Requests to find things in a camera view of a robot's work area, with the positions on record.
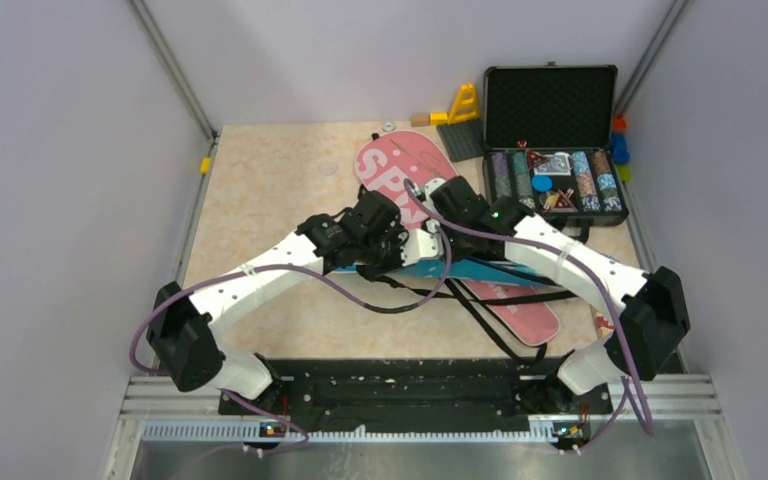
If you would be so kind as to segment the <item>blue racket cover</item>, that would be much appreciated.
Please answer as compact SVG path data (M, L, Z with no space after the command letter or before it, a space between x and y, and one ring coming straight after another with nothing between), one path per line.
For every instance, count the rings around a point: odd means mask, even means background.
M423 277L437 279L442 272L441 260L423 260L409 267L405 267L397 274L411 277ZM454 262L450 268L449 280L457 283L470 292L478 294L480 286L500 285L513 287L557 287L550 279L536 275L526 266L513 266L507 263L489 262L477 258L467 258ZM476 297L475 302L488 306L509 306L552 302L576 298L576 295L568 290L560 290L549 293L533 293L508 296L507 294L494 294L493 297Z

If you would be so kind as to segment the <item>clear tube lid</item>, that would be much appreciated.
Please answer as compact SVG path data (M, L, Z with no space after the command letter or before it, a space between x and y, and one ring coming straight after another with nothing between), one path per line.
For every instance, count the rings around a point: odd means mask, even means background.
M318 171L323 176L334 175L339 169L339 165L333 161L322 162L318 165Z

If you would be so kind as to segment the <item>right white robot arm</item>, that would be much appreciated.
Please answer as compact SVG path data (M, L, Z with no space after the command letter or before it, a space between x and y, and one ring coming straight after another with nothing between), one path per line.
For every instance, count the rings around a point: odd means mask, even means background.
M467 242L524 265L610 318L612 334L570 354L546 385L549 404L572 412L595 387L629 377L638 394L690 330L680 276L622 264L565 235L525 204L489 203L457 176L422 188L430 215Z

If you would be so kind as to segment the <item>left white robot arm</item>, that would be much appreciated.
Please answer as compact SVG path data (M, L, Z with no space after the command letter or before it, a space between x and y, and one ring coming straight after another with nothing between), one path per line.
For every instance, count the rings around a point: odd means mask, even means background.
M437 251L422 229L406 229L400 209L367 192L336 217L313 215L256 258L188 289L171 282L155 299L145 339L178 391L230 389L257 413L279 404L280 386L257 355L233 353L221 337L268 301L304 281L354 266L370 278Z

